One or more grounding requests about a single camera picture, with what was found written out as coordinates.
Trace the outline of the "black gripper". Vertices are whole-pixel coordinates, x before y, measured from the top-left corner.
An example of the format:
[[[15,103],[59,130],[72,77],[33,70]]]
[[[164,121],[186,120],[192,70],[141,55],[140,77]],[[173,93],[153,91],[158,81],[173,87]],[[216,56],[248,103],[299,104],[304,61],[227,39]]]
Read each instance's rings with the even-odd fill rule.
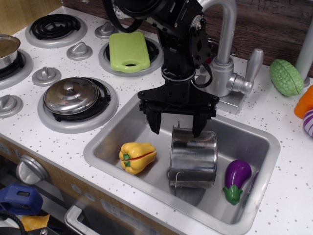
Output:
[[[159,134],[163,113],[193,116],[192,132],[198,137],[207,121],[216,116],[219,98],[196,88],[191,82],[166,82],[164,85],[140,91],[139,109],[147,118],[152,132]]]

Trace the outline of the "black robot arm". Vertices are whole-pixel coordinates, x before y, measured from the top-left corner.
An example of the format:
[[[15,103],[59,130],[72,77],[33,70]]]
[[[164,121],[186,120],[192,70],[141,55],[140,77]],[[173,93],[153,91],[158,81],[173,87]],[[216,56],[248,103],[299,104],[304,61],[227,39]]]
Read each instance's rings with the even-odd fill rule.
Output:
[[[157,30],[165,84],[137,95],[150,129],[159,133],[163,113],[191,115],[192,132],[198,137],[216,115],[219,102],[195,81],[196,70],[208,68],[210,53],[201,5],[196,0],[105,0],[103,5],[111,23],[122,32],[132,33],[143,22]]]

